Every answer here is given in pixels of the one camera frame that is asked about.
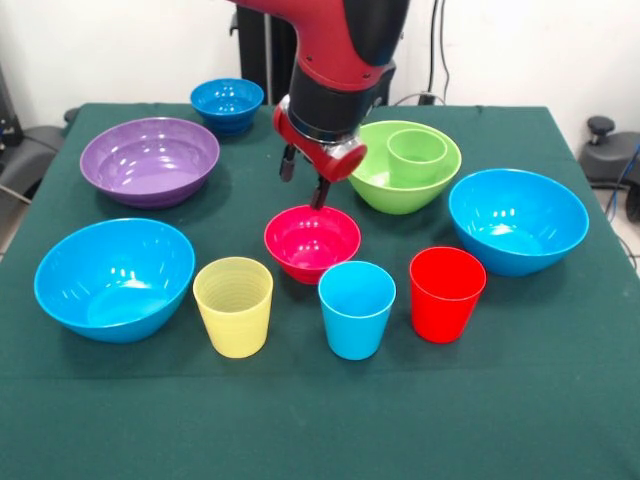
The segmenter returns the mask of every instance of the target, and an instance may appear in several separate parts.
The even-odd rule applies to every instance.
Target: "cup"
[[[482,264],[463,250],[433,247],[413,258],[409,277],[416,333],[433,343],[457,340],[487,284]]]
[[[329,347],[346,360],[363,360],[380,346],[396,285],[384,269],[344,262],[320,278],[318,293]]]
[[[438,163],[448,151],[445,141],[429,130],[400,130],[389,137],[389,173],[396,187],[417,188],[438,179]]]
[[[260,262],[244,257],[216,260],[193,282],[193,294],[213,348],[245,358],[267,340],[273,277]]]

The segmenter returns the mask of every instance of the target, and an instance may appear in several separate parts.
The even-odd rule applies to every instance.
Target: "table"
[[[359,223],[359,259],[387,269],[398,298],[378,353],[329,350],[317,293],[286,277],[262,232],[315,188],[300,162],[290,184],[283,143],[262,109],[250,133],[222,143],[206,186],[184,204],[143,212],[109,200],[78,169],[104,129],[143,116],[199,121],[187,105],[89,104],[69,132],[0,265],[0,474],[13,479],[637,479],[640,477],[640,283],[544,108],[379,108],[459,144],[457,178],[488,167],[548,175],[585,203],[591,230],[563,262],[521,279],[490,276],[464,336],[414,334],[408,263],[459,245],[446,194],[393,217],[347,182],[328,205]],[[258,194],[261,189],[266,193]],[[210,346],[191,294],[153,337],[131,345],[81,338],[33,295],[40,259],[91,223],[148,216],[180,228],[197,268],[229,255],[264,262],[275,292],[267,344],[245,360]]]

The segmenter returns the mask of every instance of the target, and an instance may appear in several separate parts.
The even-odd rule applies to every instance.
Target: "purple bowl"
[[[193,195],[219,155],[216,137],[196,123],[143,118],[94,138],[82,152],[80,170],[89,183],[120,203],[166,208]]]

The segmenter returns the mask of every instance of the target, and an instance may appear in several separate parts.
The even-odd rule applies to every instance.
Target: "green bowl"
[[[406,129],[428,130],[447,144],[447,154],[440,160],[437,178],[411,188],[394,186],[389,175],[387,141],[394,133]],[[462,154],[456,143],[439,130],[421,123],[400,120],[371,123],[360,129],[360,138],[367,146],[367,156],[349,176],[349,182],[365,202],[382,213],[405,215],[420,210],[442,193],[462,165]]]

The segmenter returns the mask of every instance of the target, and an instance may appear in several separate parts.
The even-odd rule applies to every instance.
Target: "floor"
[[[611,190],[595,190],[594,193],[604,210],[609,202],[609,198],[611,197]],[[636,267],[636,272],[640,275],[640,224],[634,224],[627,220],[624,207],[626,201],[627,193],[622,191],[618,192],[618,208],[616,210],[616,216],[611,222],[611,226],[616,234],[629,246],[631,254],[638,256],[638,258],[636,258],[636,263],[638,265]]]
[[[596,197],[600,201],[600,205],[602,205],[602,209],[604,210],[609,198],[611,196],[610,190],[595,190],[594,193]],[[626,214],[624,212],[624,205],[626,202],[626,192],[618,193],[618,209],[616,211],[616,216],[611,222],[611,226],[614,231],[621,237],[629,246],[631,253],[633,255],[637,255],[637,264],[638,267],[636,271],[638,275],[640,275],[640,224],[632,224],[627,220]],[[6,225],[0,227],[0,261],[4,256],[4,252],[9,248],[13,237],[16,232],[20,228],[20,224],[24,219],[25,215],[28,212],[28,206],[22,205],[17,208]]]
[[[26,216],[29,207],[27,205],[19,205],[11,214],[5,225],[0,225],[0,261],[4,257],[5,252],[9,249],[13,237],[15,237],[22,220]]]

